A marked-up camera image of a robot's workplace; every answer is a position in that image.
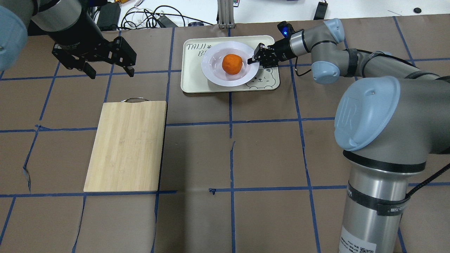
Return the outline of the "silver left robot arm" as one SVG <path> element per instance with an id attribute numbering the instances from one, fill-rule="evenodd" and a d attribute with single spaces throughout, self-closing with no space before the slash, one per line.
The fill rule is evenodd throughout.
<path id="1" fill-rule="evenodd" d="M 91 62 L 122 67 L 134 76 L 137 54 L 125 38 L 106 40 L 89 10 L 107 0 L 2 0 L 0 4 L 1 71 L 11 68 L 25 47 L 32 21 L 53 41 L 52 55 L 66 69 L 82 71 L 95 79 Z"/>

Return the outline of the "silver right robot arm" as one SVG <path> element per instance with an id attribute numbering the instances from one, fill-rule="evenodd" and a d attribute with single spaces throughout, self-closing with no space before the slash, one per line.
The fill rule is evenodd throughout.
<path id="1" fill-rule="evenodd" d="M 258 44 L 248 64 L 263 68 L 311 54 L 312 77 L 331 84 L 358 77 L 343 94 L 334 136 L 352 164 L 339 240 L 340 253 L 392 253 L 401 217 L 418 189 L 449 169 L 407 191 L 429 154 L 449 154 L 449 76 L 423 71 L 382 51 L 340 50 L 340 19 L 295 31 L 278 24 L 283 39 Z"/>

